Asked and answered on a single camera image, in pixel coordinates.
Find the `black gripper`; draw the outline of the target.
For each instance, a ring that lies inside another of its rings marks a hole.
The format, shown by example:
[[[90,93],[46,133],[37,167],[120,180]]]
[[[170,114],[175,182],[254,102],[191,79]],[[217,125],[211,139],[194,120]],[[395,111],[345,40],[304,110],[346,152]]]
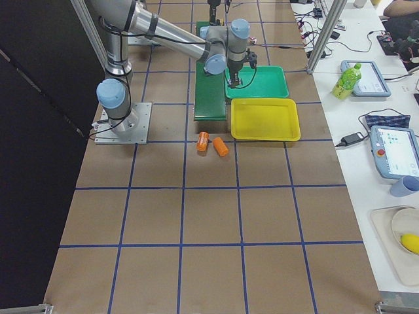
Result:
[[[244,63],[249,63],[252,69],[257,67],[257,55],[246,47],[228,48],[227,50],[227,67],[229,71],[228,86],[234,87],[233,82],[238,82],[237,88],[243,88],[243,80],[239,78],[239,72],[243,68]]]
[[[211,6],[209,8],[209,23],[210,24],[217,23],[217,7]]]

